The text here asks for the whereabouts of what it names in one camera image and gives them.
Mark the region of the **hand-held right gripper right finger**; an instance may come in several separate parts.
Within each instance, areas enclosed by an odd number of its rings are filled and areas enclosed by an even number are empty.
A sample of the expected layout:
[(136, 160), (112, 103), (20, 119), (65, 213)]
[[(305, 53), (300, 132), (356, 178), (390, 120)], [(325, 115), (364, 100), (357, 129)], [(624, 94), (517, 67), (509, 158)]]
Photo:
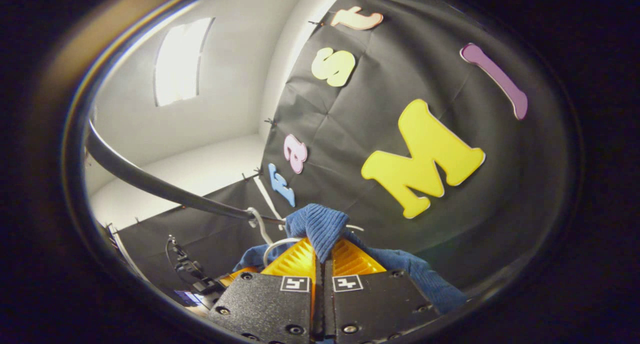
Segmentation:
[(347, 239), (335, 244), (323, 273), (322, 334), (334, 344), (382, 344), (440, 315), (404, 269), (385, 269)]

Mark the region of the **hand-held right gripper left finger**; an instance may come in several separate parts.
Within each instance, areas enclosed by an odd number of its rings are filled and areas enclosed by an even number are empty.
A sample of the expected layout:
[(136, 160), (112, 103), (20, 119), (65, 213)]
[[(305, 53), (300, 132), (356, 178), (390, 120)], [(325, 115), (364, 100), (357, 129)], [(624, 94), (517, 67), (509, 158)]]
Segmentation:
[(311, 344), (315, 293), (316, 254), (304, 238), (263, 271), (236, 278), (208, 319), (263, 344)]

